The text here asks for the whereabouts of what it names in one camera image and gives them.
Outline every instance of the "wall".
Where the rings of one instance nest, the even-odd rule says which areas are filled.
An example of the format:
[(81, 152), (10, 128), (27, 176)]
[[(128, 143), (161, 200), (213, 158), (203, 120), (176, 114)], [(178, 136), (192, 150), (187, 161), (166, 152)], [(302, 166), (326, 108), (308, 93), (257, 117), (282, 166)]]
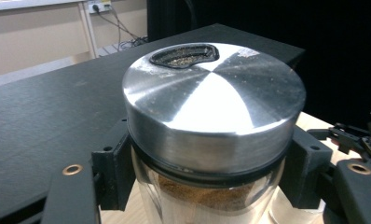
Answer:
[[(146, 35), (144, 0), (116, 1), (113, 8), (131, 32)], [(95, 57), (96, 48), (118, 42), (115, 26), (84, 10), (85, 3), (1, 10), (0, 75), (66, 57), (84, 62)], [(120, 39), (131, 38), (122, 33)]]

